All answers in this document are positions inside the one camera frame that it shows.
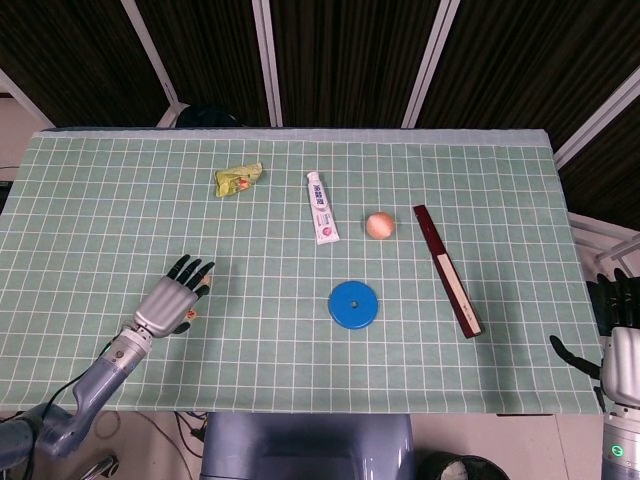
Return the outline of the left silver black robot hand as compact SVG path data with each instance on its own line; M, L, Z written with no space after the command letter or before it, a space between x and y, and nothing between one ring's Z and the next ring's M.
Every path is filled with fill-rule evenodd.
M188 311L210 292L203 280L214 266L213 261L183 255L141 301L134 323L154 338L183 333Z

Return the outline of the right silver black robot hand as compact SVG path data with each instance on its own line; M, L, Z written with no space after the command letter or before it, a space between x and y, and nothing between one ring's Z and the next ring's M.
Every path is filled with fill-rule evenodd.
M604 340L599 364L571 353L555 335L551 346L568 365L600 383L598 394L615 404L639 407L639 279L620 268L610 280L599 273L587 283L596 326Z

